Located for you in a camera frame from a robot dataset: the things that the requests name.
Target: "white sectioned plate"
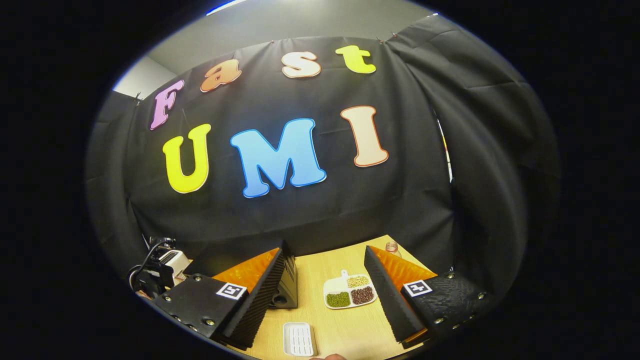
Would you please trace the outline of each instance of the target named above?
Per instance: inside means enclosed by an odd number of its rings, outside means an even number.
[[[376,299],[378,298],[378,293],[376,293],[376,288],[373,287],[373,283],[371,282],[371,278],[368,275],[364,275],[364,274],[349,275],[347,273],[347,270],[343,270],[340,273],[342,274],[341,277],[336,277],[334,279],[329,279],[329,280],[324,282],[323,294],[324,294],[324,304],[325,304],[326,307],[328,307],[329,309],[349,309],[350,307],[366,305],[366,304],[370,304],[370,303],[376,301]],[[363,285],[363,286],[356,286],[354,288],[350,288],[349,285],[348,285],[347,279],[352,278],[352,277],[358,277],[358,276],[362,276],[362,277],[367,278],[369,283],[366,284],[366,285]],[[364,289],[367,286],[371,287],[371,291],[373,292],[373,298],[371,300],[367,301],[367,302],[363,302],[362,304],[354,304],[353,303],[353,297],[351,296],[351,291]],[[328,294],[339,294],[339,293],[342,293],[342,292],[346,292],[346,293],[349,294],[349,306],[332,307],[332,306],[329,306],[329,304],[327,304],[326,296]]]
[[[287,322],[282,327],[284,353],[291,356],[314,356],[316,342],[306,322]]]

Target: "table surface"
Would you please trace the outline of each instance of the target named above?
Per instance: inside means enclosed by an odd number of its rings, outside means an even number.
[[[349,275],[368,275],[364,267],[367,245],[384,249],[393,239],[382,236],[348,247],[296,257],[298,268],[298,307],[267,310],[253,347],[236,351],[263,360],[309,359],[284,354],[282,327],[287,322],[306,322],[315,337],[316,357],[340,354],[347,360],[380,360],[397,356],[417,347],[403,349],[396,342],[391,326],[382,311],[380,298],[350,309],[329,309],[324,304],[323,286],[328,279],[340,277],[341,270]],[[402,258],[424,266],[400,244]]]

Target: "letter m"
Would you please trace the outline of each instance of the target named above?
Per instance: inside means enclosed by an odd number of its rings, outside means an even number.
[[[243,195],[248,198],[265,195],[269,185],[260,178],[260,170],[278,189],[283,189],[287,180],[289,163],[293,167],[291,184],[306,186],[326,179],[316,158],[311,130],[316,123],[312,119],[295,119],[285,124],[278,149],[257,130],[246,130],[231,137],[231,145],[238,149],[246,188]]]

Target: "black cable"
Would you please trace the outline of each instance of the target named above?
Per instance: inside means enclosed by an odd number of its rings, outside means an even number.
[[[136,265],[136,266],[132,266],[132,267],[129,269],[129,271],[131,271],[131,270],[133,270],[134,268],[136,268],[137,266],[139,266],[139,268],[138,268],[135,272],[133,272],[133,274],[130,274],[130,275],[129,275],[129,287],[131,288],[131,290],[132,290],[132,291],[135,291],[135,290],[134,290],[134,288],[133,288],[132,280],[133,280],[133,279],[135,279],[135,278],[136,278],[136,276],[138,276],[138,274],[140,274],[140,272],[142,271],[142,269],[144,269],[144,268],[145,268],[145,265],[148,263],[149,259],[151,258],[151,255],[153,255],[154,251],[156,251],[156,249],[157,249],[160,245],[162,245],[162,244],[164,244],[164,243],[174,242],[174,241],[175,241],[175,240],[173,240],[173,239],[166,239],[166,240],[160,241],[160,242],[159,242],[159,243],[157,243],[157,244],[154,244],[154,246],[151,248],[151,250],[149,250],[149,253],[147,254],[147,257],[146,257],[146,258],[145,258],[145,260],[142,262],[142,264],[140,264],[140,265]]]
[[[131,272],[132,272],[133,270],[137,269],[139,266],[141,266],[141,265],[140,265],[140,264],[138,264],[138,265],[134,265],[134,266],[130,267],[130,268],[127,270],[127,276],[131,275]]]

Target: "yellow letter u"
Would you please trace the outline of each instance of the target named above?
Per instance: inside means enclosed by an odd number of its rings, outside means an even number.
[[[166,175],[171,187],[179,193],[190,193],[204,185],[209,175],[209,156],[207,155],[207,133],[211,125],[202,124],[189,132],[189,138],[193,141],[193,157],[196,169],[193,174],[185,176],[180,164],[180,145],[183,137],[176,136],[164,143],[162,152],[166,157]]]

